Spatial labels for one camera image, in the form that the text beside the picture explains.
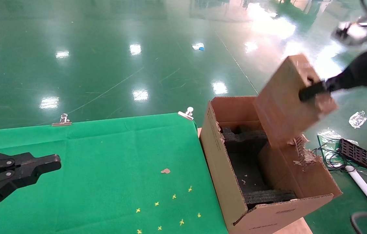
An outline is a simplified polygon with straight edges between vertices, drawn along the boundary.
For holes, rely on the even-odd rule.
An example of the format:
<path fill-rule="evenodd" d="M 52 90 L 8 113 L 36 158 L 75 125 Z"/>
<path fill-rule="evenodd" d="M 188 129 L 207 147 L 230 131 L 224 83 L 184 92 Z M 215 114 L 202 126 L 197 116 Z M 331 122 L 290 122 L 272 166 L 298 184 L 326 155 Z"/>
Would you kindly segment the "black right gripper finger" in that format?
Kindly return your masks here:
<path fill-rule="evenodd" d="M 320 93 L 331 93 L 340 89 L 346 89 L 349 86 L 349 76 L 339 74 L 335 77 L 329 78 L 325 81 L 320 81 L 312 84 L 299 91 L 299 100 L 306 102 L 316 97 Z"/>

